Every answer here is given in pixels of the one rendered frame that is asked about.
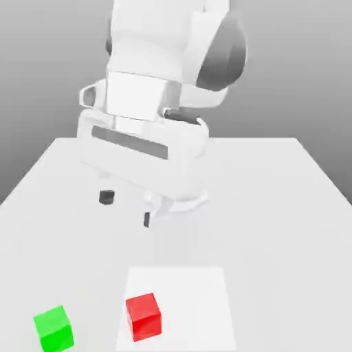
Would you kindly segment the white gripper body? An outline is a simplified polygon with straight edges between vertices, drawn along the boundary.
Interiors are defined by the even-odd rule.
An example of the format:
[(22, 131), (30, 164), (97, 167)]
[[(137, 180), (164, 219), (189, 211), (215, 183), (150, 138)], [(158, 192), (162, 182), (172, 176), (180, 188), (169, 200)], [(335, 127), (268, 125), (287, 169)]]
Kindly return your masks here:
[[(94, 127), (164, 145), (167, 159), (98, 139)], [(131, 182), (169, 199), (197, 197), (203, 191), (195, 160), (209, 138), (208, 125), (161, 118), (135, 120), (85, 109), (78, 118), (77, 143), (81, 160), (100, 171)]]

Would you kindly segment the small red cube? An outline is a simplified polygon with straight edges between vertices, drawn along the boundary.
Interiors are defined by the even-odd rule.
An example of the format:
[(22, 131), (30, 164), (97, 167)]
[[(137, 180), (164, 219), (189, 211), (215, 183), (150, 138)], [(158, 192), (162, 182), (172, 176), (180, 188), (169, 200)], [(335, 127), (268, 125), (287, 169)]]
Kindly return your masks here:
[(153, 293), (126, 299), (125, 305), (134, 342), (162, 333), (162, 314)]

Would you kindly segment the small green cube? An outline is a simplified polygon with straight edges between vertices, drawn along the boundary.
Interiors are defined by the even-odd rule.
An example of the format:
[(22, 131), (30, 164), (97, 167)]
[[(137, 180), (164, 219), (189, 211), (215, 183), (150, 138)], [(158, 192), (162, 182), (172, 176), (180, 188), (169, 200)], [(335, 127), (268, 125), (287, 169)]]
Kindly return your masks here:
[(74, 346), (72, 326), (62, 305), (33, 317), (43, 352), (62, 352)]

